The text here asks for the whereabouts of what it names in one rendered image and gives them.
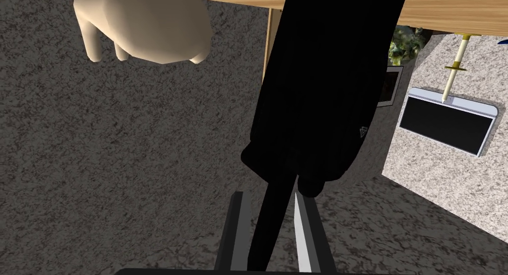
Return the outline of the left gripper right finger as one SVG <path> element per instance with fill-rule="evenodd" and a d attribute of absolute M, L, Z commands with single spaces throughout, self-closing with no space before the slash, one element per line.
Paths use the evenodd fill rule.
<path fill-rule="evenodd" d="M 295 193 L 294 227 L 298 268 L 304 273 L 336 273 L 337 269 L 313 198 Z"/>

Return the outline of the white-framed black screen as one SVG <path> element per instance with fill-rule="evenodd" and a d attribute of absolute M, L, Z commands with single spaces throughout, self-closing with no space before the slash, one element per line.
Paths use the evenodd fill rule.
<path fill-rule="evenodd" d="M 497 115 L 489 104 L 412 87 L 399 127 L 479 157 Z"/>

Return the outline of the grey-framed dark picture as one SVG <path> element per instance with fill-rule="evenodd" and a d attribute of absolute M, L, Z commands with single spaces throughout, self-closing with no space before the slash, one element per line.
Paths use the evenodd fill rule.
<path fill-rule="evenodd" d="M 403 66 L 387 67 L 377 107 L 393 105 L 402 72 Z"/>

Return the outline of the light wooden table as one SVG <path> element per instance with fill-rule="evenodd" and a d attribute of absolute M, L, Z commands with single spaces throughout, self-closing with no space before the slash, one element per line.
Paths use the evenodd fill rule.
<path fill-rule="evenodd" d="M 286 0 L 212 0 L 283 9 Z M 362 0 L 290 0 L 290 10 L 331 9 L 336 2 L 347 7 Z M 425 29 L 508 36 L 508 0 L 406 0 L 398 24 Z"/>

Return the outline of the cream pole floor lamp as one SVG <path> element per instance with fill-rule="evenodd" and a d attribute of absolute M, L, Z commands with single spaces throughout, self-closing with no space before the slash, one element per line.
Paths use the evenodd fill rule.
<path fill-rule="evenodd" d="M 462 35 L 462 41 L 461 41 L 460 46 L 458 48 L 454 62 L 452 64 L 452 66 L 445 67 L 446 69 L 450 70 L 450 75 L 447 80 L 447 84 L 445 86 L 444 92 L 442 94 L 442 103 L 445 103 L 448 96 L 449 96 L 449 93 L 451 91 L 451 87 L 453 85 L 453 82 L 454 82 L 457 72 L 458 71 L 466 71 L 466 69 L 463 69 L 460 67 L 462 59 L 463 59 L 463 55 L 464 55 L 467 45 L 469 43 L 470 37 L 477 36 L 477 34 L 461 34 L 461 35 Z"/>

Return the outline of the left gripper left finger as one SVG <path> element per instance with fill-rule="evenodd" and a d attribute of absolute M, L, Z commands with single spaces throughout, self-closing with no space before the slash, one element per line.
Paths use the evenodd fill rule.
<path fill-rule="evenodd" d="M 234 192 L 215 262 L 215 270 L 247 270 L 251 227 L 251 196 Z"/>

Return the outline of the black paddle-shaped utensil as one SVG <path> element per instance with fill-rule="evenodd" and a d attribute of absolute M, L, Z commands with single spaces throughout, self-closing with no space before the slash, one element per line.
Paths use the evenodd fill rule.
<path fill-rule="evenodd" d="M 293 187 L 315 198 L 370 129 L 405 0 L 285 0 L 241 161 L 268 183 L 248 255 L 266 271 Z"/>

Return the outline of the green leafy plant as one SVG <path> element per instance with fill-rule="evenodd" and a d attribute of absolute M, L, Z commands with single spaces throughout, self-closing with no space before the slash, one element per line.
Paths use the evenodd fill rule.
<path fill-rule="evenodd" d="M 397 25 L 390 43 L 388 58 L 393 66 L 415 59 L 428 43 L 432 32 L 424 28 Z"/>

